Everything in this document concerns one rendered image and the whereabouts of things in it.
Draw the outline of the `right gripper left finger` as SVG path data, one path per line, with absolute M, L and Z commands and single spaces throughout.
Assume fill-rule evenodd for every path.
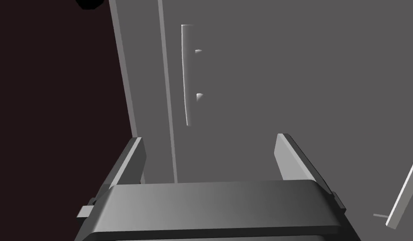
M 145 163 L 143 138 L 132 138 L 111 171 L 110 186 L 140 184 Z

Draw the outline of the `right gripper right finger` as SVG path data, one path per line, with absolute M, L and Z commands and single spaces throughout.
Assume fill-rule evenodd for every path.
M 332 193 L 324 178 L 290 134 L 277 135 L 274 156 L 283 180 L 313 180 L 327 193 Z

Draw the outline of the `grey cupboard door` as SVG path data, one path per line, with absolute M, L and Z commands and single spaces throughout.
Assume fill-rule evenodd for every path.
M 162 0 L 178 182 L 281 179 L 290 134 L 361 241 L 413 241 L 413 0 Z M 181 25 L 196 25 L 197 119 L 186 124 Z

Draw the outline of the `grey cupboard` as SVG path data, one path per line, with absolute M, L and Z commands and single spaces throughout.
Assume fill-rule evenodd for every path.
M 146 183 L 176 183 L 162 0 L 109 0 L 133 137 L 146 149 Z

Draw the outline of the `pale grey straight bar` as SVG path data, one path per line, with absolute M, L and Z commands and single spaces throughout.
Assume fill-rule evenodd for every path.
M 413 196 L 413 165 L 404 181 L 399 192 L 396 202 L 387 218 L 385 225 L 389 228 L 396 229 L 410 200 Z

